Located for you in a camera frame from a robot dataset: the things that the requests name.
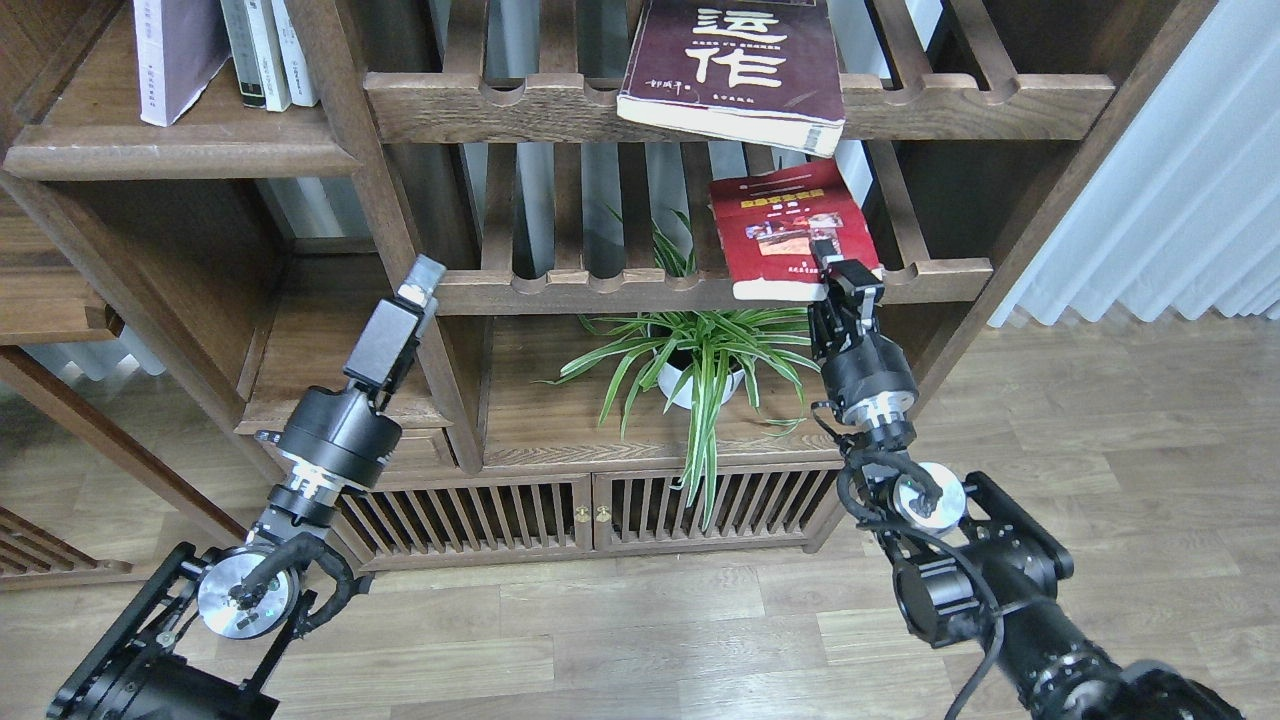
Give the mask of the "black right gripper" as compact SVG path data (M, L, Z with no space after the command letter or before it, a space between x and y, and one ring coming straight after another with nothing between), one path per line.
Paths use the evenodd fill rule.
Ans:
M883 282L831 240L812 240L826 297L808 309L812 351L829 406L847 427L904 421L918 388L902 350L881 334L877 318Z

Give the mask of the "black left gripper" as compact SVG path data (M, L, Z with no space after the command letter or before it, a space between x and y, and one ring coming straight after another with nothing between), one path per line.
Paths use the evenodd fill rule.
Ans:
M287 487L300 493L339 493L376 486L402 428L383 411L413 363L413 352L439 302L440 263L419 255L396 293L375 306L348 356L342 392L310 388L283 430L259 430L293 466Z

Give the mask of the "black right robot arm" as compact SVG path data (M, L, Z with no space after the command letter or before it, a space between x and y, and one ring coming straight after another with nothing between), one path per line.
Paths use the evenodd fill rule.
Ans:
M964 479L908 455L916 382L902 350L881 333L883 284L829 240L812 251L826 286L809 307L812 351L844 469L838 498L893 568L910 633L933 648L978 641L979 667L948 708L956 717L1000 667L1033 719L1238 719L1220 694L1166 664L1116 665L1057 603L1074 562L984 473Z

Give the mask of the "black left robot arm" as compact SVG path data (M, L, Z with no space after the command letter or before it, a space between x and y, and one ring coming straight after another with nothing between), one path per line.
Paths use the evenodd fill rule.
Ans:
M370 491L402 429L387 413L436 313L445 268L419 256L381 300L343 372L343 389L307 389L280 432L259 438L291 462L244 542L197 555L178 544L58 689L50 719L269 719L264 687L289 643L328 624L370 577L353 574L326 536L342 498ZM271 635L252 676L229 682L177 651L201 620L233 641Z

